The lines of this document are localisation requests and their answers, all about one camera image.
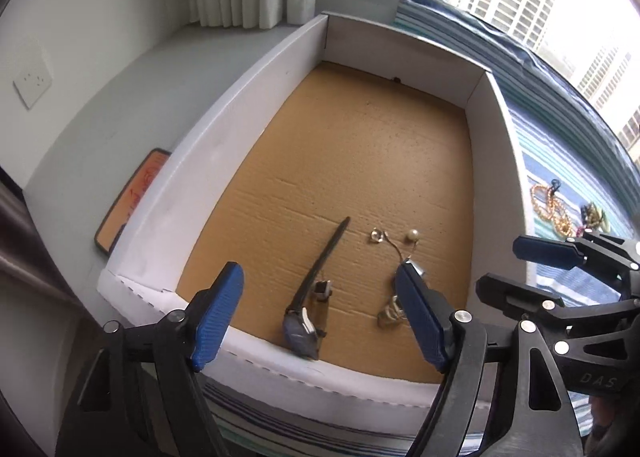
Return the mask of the white cardboard box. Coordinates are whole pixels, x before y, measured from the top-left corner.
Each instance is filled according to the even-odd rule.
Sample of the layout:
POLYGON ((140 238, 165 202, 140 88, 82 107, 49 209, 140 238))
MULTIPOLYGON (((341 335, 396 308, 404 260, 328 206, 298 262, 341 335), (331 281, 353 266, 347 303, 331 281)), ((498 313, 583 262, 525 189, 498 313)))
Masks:
POLYGON ((414 34, 323 15, 224 92, 125 226, 98 289, 134 325, 184 307, 235 261, 239 310, 206 377, 336 425, 423 413, 437 389, 405 325, 378 328, 396 247, 485 321, 473 295, 498 273, 531 281, 513 240, 534 229, 518 136, 494 74, 414 34), (318 361, 295 355, 285 309, 345 217, 318 361))

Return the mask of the pearl earring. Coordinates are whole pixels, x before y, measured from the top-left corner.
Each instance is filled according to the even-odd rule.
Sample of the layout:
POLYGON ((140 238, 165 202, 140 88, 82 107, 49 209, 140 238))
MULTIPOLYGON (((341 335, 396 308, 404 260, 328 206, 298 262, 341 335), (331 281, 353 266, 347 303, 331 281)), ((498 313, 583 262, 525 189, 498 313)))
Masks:
POLYGON ((420 240, 420 232, 417 229, 410 229, 406 234, 408 243, 417 243, 420 240))

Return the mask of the phone with orange case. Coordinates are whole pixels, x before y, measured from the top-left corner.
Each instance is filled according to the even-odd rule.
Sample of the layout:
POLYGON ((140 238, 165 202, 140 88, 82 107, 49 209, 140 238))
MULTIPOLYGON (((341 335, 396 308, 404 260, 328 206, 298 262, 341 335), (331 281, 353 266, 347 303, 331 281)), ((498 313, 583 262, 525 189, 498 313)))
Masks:
POLYGON ((94 244, 104 255, 110 255, 113 252, 131 215, 136 211, 138 204, 169 156, 168 150, 152 149, 119 191, 94 235, 94 244))

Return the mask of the white wall socket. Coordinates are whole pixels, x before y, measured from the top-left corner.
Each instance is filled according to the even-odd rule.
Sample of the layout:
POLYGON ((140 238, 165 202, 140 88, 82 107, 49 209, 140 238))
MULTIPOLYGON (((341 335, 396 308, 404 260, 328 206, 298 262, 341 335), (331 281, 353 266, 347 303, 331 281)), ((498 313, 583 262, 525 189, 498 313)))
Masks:
POLYGON ((52 76, 42 56, 33 57, 13 80, 18 96, 27 109, 35 103, 52 85, 52 76))

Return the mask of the blue dial wristwatch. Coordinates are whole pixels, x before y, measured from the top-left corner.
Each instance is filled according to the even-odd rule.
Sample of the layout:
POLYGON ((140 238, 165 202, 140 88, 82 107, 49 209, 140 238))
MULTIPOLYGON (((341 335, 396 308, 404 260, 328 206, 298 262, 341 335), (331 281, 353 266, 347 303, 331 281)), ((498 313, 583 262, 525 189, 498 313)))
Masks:
POLYGON ((323 266, 346 232, 349 222, 348 216, 337 226, 285 309, 282 321, 285 343, 295 355, 303 359, 319 359, 320 347, 326 337, 326 316, 330 299, 324 303, 317 302, 314 299, 314 284, 317 281, 329 281, 320 278, 323 266))

